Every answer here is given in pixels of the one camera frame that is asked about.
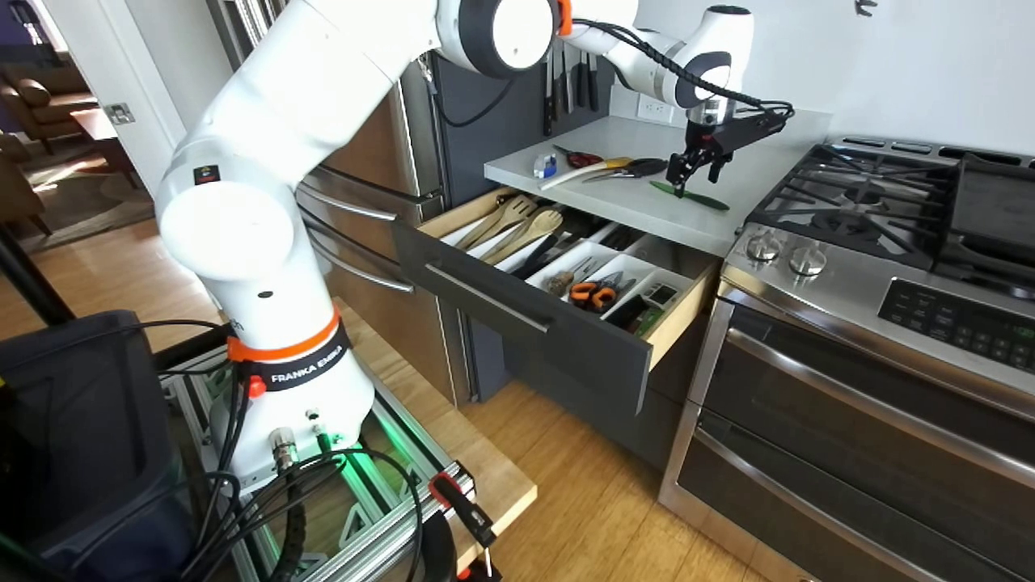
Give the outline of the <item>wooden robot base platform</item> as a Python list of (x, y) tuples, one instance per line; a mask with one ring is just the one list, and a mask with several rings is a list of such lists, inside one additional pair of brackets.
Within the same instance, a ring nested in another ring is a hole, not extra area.
[[(537, 484), (419, 371), (414, 371), (358, 313), (342, 310), (358, 365), (377, 383), (374, 420), (414, 449), (414, 470), (447, 473), (473, 504), (493, 517), (493, 532), (508, 526), (537, 502)], [(194, 327), (181, 344), (155, 352), (169, 392), (181, 396), (190, 430), (199, 430), (204, 371), (223, 363), (223, 337)], [(406, 504), (358, 529), (336, 555), (328, 555), (310, 582), (402, 577), (414, 524)]]

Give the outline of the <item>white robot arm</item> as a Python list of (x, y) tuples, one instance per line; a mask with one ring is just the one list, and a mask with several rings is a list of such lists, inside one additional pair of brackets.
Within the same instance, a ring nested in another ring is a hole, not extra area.
[(350, 352), (293, 189), (310, 175), (410, 181), (422, 154), (363, 125), (403, 70), (440, 55), (515, 77), (554, 44), (611, 61), (621, 84), (689, 111), (673, 175), (717, 169), (752, 44), (743, 6), (691, 35), (637, 27), (637, 0), (292, 0), (181, 139), (155, 188), (157, 231), (230, 317), (242, 383), (221, 420), (221, 465), (250, 491), (322, 430), (356, 441), (374, 388)]

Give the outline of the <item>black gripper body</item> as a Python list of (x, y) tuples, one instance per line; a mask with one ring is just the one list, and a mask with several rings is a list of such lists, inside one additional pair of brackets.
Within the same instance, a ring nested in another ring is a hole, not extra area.
[(684, 181), (697, 169), (707, 172), (707, 181), (717, 181), (721, 169), (734, 157), (738, 147), (742, 147), (742, 136), (730, 125), (689, 122), (684, 147), (673, 151), (665, 163), (665, 181), (675, 189), (684, 189)]

